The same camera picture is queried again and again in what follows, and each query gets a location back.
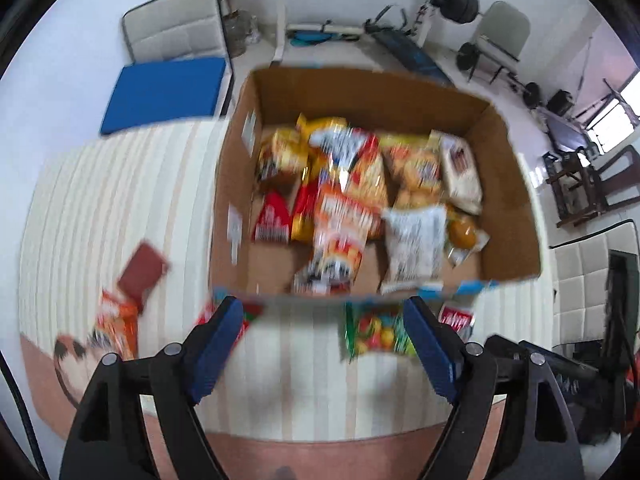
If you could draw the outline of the red white fish snack packet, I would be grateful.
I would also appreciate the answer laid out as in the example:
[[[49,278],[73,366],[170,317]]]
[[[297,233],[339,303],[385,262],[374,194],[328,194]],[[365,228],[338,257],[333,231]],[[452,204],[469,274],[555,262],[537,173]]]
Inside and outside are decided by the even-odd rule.
[[[438,322],[451,327],[458,336],[467,342],[471,339],[475,324],[472,308],[460,306],[453,301],[446,301],[438,312]]]

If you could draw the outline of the dark brown snack packet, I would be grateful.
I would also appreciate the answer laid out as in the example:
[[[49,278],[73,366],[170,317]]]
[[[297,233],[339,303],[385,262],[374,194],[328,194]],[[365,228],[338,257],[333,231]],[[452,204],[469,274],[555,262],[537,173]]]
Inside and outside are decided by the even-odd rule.
[[[168,270],[166,258],[147,240],[142,240],[120,274],[117,287],[141,314],[149,294]]]

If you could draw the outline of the long red milk candy packet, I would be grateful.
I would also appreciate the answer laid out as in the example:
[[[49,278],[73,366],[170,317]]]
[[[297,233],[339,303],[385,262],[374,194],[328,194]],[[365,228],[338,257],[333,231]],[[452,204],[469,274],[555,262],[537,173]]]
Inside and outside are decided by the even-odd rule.
[[[196,326],[207,324],[212,318],[217,319],[214,331],[214,341],[216,344],[233,347],[246,333],[250,324],[256,321],[263,313],[264,307],[261,304],[252,302],[241,302],[232,300],[231,306],[224,308],[221,315],[217,311],[222,306],[221,302],[209,300],[203,310],[201,310]]]

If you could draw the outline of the green fruit candy bag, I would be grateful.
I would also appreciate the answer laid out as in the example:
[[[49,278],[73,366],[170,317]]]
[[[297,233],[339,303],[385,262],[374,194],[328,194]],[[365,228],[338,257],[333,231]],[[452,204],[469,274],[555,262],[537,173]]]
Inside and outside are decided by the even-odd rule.
[[[346,304],[344,339],[349,361],[371,352],[416,357],[400,304]]]

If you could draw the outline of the white printed snack packet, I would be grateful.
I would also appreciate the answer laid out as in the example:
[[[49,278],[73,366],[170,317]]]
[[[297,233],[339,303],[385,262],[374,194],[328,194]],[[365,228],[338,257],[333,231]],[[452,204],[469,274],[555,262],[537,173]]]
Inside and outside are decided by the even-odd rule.
[[[439,281],[446,240],[447,211],[442,205],[385,209],[388,269],[381,294],[415,289]]]

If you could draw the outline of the white brown stick snack packet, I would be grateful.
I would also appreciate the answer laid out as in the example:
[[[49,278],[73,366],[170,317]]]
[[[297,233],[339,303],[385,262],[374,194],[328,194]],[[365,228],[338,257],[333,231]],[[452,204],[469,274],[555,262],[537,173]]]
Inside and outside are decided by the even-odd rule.
[[[483,206],[483,189],[469,143],[460,136],[438,130],[433,130],[431,137],[438,147],[446,197],[467,214],[479,216]]]

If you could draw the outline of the small red snack packet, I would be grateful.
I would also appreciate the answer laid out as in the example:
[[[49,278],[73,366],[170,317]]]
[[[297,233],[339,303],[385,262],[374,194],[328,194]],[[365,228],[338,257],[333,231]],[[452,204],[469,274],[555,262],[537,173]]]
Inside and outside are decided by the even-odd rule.
[[[252,233],[254,242],[288,244],[291,238],[291,215],[284,197],[269,191],[262,201]]]

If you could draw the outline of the yellow egg biscuit bag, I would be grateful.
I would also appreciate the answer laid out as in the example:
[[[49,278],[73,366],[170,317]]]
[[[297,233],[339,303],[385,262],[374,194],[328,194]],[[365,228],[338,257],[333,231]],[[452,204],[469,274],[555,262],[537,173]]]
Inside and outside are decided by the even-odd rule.
[[[395,209],[420,209],[442,202],[439,137],[380,133],[378,146],[398,191]]]

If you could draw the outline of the orange panda melon seed bag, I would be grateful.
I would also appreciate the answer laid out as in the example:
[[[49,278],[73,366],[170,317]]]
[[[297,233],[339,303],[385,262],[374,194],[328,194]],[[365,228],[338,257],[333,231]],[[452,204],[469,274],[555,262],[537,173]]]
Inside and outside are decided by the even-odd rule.
[[[381,212],[380,207],[347,196],[337,183],[320,185],[314,204],[311,256],[294,274],[292,292],[307,296],[348,295]]]

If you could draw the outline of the yellow panda snack bag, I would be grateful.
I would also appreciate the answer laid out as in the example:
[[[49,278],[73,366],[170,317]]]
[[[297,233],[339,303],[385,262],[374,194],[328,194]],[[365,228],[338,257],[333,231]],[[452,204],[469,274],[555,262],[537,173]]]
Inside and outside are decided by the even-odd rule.
[[[288,192],[302,176],[309,159],[308,146],[295,128],[277,128],[262,141],[255,176],[263,192]]]

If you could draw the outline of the red yellow noodle snack bag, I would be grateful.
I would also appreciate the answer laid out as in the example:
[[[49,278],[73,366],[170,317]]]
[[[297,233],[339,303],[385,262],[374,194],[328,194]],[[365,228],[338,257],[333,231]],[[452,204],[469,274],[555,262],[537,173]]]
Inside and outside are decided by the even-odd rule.
[[[310,151],[308,180],[332,181],[349,198],[381,210],[388,206],[383,157],[378,138],[352,127],[346,118],[297,118],[296,128]]]

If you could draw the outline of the white quilted chair right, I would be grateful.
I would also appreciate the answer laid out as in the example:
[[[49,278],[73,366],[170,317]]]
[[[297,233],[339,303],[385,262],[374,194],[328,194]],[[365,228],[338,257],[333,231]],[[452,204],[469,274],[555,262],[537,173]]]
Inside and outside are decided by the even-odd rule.
[[[552,346],[601,340],[611,250],[639,255],[632,220],[550,248],[554,288]]]

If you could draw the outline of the pink striped cat tablecloth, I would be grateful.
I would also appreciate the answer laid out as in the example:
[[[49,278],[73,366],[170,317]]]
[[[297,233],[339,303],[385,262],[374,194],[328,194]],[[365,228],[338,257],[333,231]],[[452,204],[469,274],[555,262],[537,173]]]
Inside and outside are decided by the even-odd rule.
[[[138,321],[140,356],[180,341],[222,300],[210,240],[250,244],[242,217],[212,218],[228,125],[188,120],[92,141],[40,171],[18,259],[18,329],[37,415],[66,437],[102,356],[96,315],[148,243],[168,264]],[[246,304],[214,392],[196,410],[235,479],[412,479],[448,416],[417,360],[345,356],[344,310]]]

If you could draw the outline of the dark wooden chair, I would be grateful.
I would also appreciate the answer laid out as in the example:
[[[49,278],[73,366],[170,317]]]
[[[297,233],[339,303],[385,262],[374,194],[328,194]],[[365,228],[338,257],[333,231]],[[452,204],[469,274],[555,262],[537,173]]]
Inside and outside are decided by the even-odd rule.
[[[558,228],[581,226],[616,210],[639,203],[639,196],[612,201],[614,195],[639,186],[639,153],[627,145],[608,162],[596,167],[590,162],[582,164],[576,152],[561,155],[546,153],[542,156],[547,170],[546,183],[550,186],[559,221]]]

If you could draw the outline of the white chair with blue cushion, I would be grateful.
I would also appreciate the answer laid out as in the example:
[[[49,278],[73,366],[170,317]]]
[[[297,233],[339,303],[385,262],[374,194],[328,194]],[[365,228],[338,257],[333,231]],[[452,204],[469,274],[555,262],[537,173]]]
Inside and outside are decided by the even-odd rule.
[[[131,63],[100,133],[228,113],[234,73],[219,0],[150,0],[122,17]]]

